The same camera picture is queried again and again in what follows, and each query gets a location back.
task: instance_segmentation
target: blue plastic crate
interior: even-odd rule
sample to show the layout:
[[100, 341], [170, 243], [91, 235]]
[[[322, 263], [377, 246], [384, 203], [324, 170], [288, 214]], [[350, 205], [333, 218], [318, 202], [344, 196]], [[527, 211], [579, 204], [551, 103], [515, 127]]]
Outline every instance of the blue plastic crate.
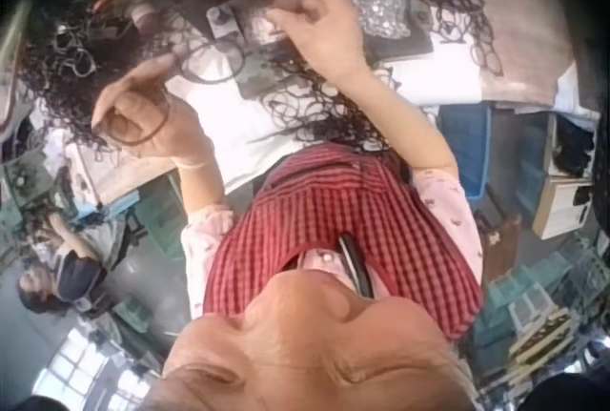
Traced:
[[459, 182], [469, 201], [485, 195], [489, 167], [491, 109], [486, 104], [455, 104], [440, 108], [438, 128], [456, 156]]

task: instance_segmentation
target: worker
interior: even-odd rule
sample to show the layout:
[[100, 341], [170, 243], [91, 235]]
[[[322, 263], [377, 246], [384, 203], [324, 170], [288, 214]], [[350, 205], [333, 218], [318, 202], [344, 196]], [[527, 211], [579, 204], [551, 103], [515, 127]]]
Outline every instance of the worker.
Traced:
[[369, 69], [347, 0], [276, 0], [267, 18], [356, 102], [412, 178], [384, 157], [321, 143], [273, 170], [236, 218], [194, 109], [153, 94], [176, 57], [108, 86], [92, 125], [145, 141], [126, 146], [135, 153], [173, 158], [190, 221], [193, 322], [143, 409], [474, 409], [450, 341], [481, 306], [482, 255], [454, 156]]
[[38, 255], [17, 279], [17, 295], [35, 314], [63, 316], [71, 308], [82, 314], [92, 309], [87, 296], [102, 283], [107, 271], [127, 254], [129, 235], [118, 217], [76, 233], [59, 213], [48, 218], [47, 240], [32, 244]]

